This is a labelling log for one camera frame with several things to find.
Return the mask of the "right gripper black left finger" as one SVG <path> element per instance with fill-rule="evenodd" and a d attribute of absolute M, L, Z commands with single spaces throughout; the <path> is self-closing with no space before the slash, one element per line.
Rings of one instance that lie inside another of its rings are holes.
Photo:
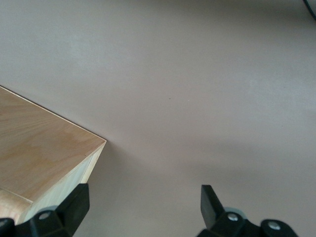
<path fill-rule="evenodd" d="M 0 235 L 2 237 L 72 237 L 89 208 L 89 185 L 78 184 L 56 208 L 45 208 L 22 224 L 14 224 L 12 218 L 1 218 Z"/>

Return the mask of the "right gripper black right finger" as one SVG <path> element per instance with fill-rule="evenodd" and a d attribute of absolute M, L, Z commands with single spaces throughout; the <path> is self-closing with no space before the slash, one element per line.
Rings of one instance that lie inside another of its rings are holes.
<path fill-rule="evenodd" d="M 224 207 L 211 185 L 201 186 L 200 210 L 206 228 L 199 237 L 295 237 L 285 222 L 265 219 L 257 226 L 239 209 Z"/>

